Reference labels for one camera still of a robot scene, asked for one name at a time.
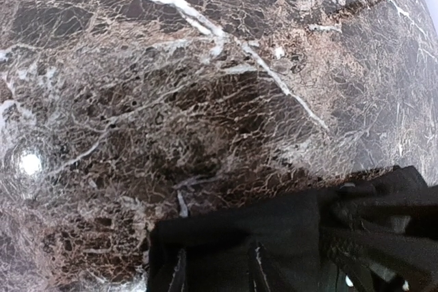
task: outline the brown marble table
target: brown marble table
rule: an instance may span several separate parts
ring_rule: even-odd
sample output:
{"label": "brown marble table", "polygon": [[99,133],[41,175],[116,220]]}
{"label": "brown marble table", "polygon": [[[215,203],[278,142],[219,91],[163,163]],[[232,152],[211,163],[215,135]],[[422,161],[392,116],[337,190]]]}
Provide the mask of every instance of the brown marble table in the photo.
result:
{"label": "brown marble table", "polygon": [[0,0],[0,49],[1,291],[144,291],[156,220],[437,181],[423,0]]}

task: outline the polished stone surface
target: polished stone surface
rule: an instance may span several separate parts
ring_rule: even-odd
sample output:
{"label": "polished stone surface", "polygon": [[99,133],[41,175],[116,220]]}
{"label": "polished stone surface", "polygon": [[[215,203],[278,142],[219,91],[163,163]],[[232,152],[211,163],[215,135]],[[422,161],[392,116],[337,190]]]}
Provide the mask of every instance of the polished stone surface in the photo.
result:
{"label": "polished stone surface", "polygon": [[437,180],[423,0],[0,0],[0,49],[2,291],[144,291],[156,220]]}

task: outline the marble tabletop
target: marble tabletop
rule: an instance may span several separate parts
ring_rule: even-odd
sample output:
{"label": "marble tabletop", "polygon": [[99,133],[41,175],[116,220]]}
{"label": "marble tabletop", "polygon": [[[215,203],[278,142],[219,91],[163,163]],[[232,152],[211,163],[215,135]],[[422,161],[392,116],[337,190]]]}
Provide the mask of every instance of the marble tabletop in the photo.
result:
{"label": "marble tabletop", "polygon": [[423,0],[0,0],[0,291],[145,291],[157,220],[438,176]]}

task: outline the black object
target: black object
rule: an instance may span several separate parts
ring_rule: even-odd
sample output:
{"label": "black object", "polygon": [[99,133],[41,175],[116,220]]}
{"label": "black object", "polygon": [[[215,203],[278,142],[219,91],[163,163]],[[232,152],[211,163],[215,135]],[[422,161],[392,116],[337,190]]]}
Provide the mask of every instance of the black object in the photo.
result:
{"label": "black object", "polygon": [[438,187],[414,167],[157,223],[150,292],[438,291]]}

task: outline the marble surface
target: marble surface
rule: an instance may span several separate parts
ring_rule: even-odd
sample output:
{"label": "marble surface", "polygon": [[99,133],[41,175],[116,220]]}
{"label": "marble surface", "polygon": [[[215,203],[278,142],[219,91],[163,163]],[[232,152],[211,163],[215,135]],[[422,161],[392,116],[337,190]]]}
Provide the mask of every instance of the marble surface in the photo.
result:
{"label": "marble surface", "polygon": [[395,164],[437,181],[423,0],[0,9],[1,291],[145,291],[156,220]]}

